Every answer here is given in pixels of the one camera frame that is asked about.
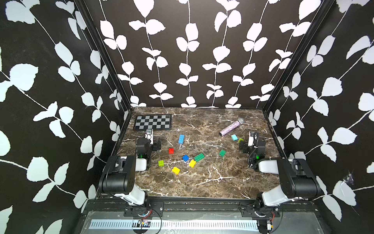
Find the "dark blue lego brick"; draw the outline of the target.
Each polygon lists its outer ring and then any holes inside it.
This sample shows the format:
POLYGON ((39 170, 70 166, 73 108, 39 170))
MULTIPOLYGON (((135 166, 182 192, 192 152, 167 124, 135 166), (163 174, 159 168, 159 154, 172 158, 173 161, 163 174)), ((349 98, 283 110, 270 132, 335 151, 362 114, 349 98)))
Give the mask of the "dark blue lego brick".
POLYGON ((184 155, 184 156, 182 157, 182 159, 184 160, 184 162, 186 162, 186 161, 189 160, 189 157, 188 157, 187 155, 184 155))

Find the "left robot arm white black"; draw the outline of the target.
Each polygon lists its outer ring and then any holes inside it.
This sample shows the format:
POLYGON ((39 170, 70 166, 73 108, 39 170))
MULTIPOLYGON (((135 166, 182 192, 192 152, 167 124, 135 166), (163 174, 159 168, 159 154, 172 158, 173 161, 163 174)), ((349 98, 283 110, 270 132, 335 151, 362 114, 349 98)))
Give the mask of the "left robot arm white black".
POLYGON ((110 156, 99 180, 101 194, 120 198, 131 206, 148 208, 148 195, 135 184, 135 173, 150 168, 152 153, 161 149, 161 141, 141 137, 129 156, 110 156))

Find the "dark green long lego brick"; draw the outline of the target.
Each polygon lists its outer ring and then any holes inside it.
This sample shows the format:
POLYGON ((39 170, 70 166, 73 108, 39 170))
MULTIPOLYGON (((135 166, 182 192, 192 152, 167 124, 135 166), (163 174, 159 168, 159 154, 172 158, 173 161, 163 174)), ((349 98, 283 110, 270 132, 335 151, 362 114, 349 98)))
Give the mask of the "dark green long lego brick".
POLYGON ((200 153, 200 154, 198 154, 197 156, 194 157, 194 160, 195 160, 196 162, 198 162, 198 161, 200 161, 200 160, 202 160, 202 159, 204 159, 204 158, 205 158, 204 154, 203 154, 203 153, 200 153))

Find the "light blue long lego brick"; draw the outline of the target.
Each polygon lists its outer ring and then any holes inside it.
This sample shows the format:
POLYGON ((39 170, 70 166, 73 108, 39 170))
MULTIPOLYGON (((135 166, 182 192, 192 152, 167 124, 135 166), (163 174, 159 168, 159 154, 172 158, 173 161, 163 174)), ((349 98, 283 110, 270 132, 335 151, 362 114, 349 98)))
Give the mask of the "light blue long lego brick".
POLYGON ((179 135, 178 143, 183 144, 184 143, 184 138, 185 138, 185 135, 179 135))

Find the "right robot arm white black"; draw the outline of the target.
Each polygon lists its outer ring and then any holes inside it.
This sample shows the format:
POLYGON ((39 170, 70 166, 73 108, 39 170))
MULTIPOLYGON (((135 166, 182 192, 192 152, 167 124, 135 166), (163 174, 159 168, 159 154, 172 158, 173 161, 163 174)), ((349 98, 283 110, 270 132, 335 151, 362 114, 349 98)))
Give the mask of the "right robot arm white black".
POLYGON ((259 139, 252 139, 249 143, 240 140, 239 149, 248 154, 247 163, 251 169, 277 175, 280 180, 280 184, 275 188, 258 194, 255 202, 251 204, 255 211, 291 201, 311 200, 322 194, 316 176, 306 160, 266 158, 265 142, 259 139))

